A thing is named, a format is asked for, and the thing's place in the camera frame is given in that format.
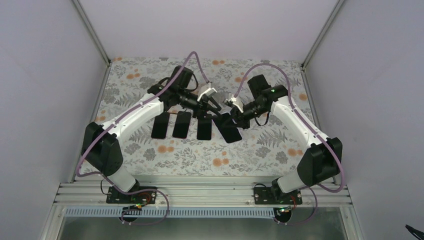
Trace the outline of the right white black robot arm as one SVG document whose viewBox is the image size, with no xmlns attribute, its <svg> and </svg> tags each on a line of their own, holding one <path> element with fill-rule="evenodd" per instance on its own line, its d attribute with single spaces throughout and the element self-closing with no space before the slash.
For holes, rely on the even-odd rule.
<svg viewBox="0 0 424 240">
<path fill-rule="evenodd" d="M 289 90 L 283 85 L 271 86 L 264 75 L 248 80 L 253 101 L 244 104 L 230 95 L 224 103 L 231 108 L 230 118 L 223 124 L 242 129 L 250 127 L 250 121 L 264 113 L 278 118 L 293 134 L 303 151 L 295 169 L 271 183 L 271 198 L 278 204 L 284 203 L 290 193 L 312 187 L 342 173 L 341 158 L 343 145 L 337 138 L 329 138 L 318 129 L 297 107 Z"/>
</svg>

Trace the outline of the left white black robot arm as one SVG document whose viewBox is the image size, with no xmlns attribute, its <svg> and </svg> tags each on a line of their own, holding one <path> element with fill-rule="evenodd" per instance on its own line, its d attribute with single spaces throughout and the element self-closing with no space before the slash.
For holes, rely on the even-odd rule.
<svg viewBox="0 0 424 240">
<path fill-rule="evenodd" d="M 96 169 L 95 174 L 102 175 L 117 188 L 124 201 L 134 202 L 139 197 L 139 182 L 123 166 L 121 143 L 142 125 L 164 115 L 176 105 L 191 110 L 197 119 L 209 119 L 208 112 L 217 117 L 220 115 L 221 107 L 213 98 L 217 90 L 210 82 L 203 85 L 198 93 L 187 88 L 195 77 L 192 70 L 177 66 L 170 77 L 152 85 L 139 101 L 123 113 L 102 124 L 89 123 L 85 128 L 75 174 L 84 176 L 80 169 L 83 161 L 87 161 Z"/>
</svg>

